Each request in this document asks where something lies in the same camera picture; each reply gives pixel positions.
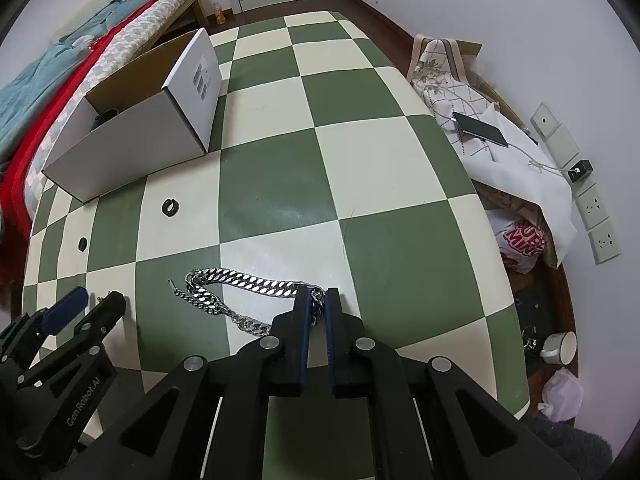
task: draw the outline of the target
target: white mug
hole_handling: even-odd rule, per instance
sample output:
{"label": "white mug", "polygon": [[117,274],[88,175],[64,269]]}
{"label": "white mug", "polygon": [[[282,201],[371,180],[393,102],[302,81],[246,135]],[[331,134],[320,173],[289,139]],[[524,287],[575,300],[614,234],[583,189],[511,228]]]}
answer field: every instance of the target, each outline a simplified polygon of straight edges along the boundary
{"label": "white mug", "polygon": [[567,365],[575,356],[578,340],[574,332],[552,334],[546,338],[540,357],[545,363],[553,365]]}

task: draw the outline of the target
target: red blanket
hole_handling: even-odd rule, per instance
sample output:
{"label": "red blanket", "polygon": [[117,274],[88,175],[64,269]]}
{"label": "red blanket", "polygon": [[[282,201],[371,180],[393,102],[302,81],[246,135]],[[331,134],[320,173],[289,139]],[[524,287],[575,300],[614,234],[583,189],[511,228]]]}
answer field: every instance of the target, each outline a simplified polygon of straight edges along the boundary
{"label": "red blanket", "polygon": [[43,112],[31,123],[18,149],[7,168],[4,180],[0,186],[0,206],[4,221],[12,229],[7,229],[0,245],[0,283],[22,281],[24,262],[26,260],[26,244],[17,240],[8,240],[19,232],[24,240],[29,240],[31,233],[31,219],[24,205],[24,179],[31,164],[31,159],[42,142],[47,131],[56,120],[66,103],[80,86],[91,67],[98,61],[113,37],[128,23],[132,22],[142,12],[147,10],[158,0],[149,0],[128,18],[113,27],[106,36],[95,41],[91,46],[89,56],[71,73],[66,82],[58,89]]}

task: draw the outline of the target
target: silver chain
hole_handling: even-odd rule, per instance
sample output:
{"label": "silver chain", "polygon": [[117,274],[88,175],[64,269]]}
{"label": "silver chain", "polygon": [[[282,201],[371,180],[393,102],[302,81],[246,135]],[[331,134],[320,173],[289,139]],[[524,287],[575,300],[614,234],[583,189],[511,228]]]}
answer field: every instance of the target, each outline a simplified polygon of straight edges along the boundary
{"label": "silver chain", "polygon": [[228,316],[240,330],[258,337],[267,335],[271,329],[271,325],[231,310],[220,297],[204,288],[204,285],[221,283],[273,298],[295,298],[298,286],[306,285],[311,290],[311,298],[313,301],[311,324],[316,324],[322,317],[324,290],[317,285],[309,285],[305,282],[265,280],[264,278],[251,276],[250,274],[238,272],[237,270],[219,269],[215,267],[211,269],[192,270],[185,275],[184,282],[187,286],[187,292],[181,291],[174,285],[172,280],[169,280],[169,283],[173,287],[174,294],[178,298],[187,301],[212,316],[219,316],[220,314]]}

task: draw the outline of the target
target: black ring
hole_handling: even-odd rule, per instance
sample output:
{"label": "black ring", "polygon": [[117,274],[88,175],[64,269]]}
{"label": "black ring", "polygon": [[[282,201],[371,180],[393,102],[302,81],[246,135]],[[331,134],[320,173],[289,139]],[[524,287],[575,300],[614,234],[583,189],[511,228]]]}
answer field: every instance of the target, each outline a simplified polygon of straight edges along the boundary
{"label": "black ring", "polygon": [[178,209],[180,209],[180,204],[175,198],[167,198],[162,204],[162,212],[169,217],[175,215]]}

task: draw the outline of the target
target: white cardboard box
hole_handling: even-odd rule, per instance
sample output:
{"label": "white cardboard box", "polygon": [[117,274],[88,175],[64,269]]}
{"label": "white cardboard box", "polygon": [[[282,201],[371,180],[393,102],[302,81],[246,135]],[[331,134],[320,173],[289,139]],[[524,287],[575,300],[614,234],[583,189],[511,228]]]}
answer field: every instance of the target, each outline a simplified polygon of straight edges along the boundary
{"label": "white cardboard box", "polygon": [[[81,202],[209,149],[222,75],[204,28],[155,47],[89,90],[42,173]],[[119,113],[92,130],[99,114]]]}

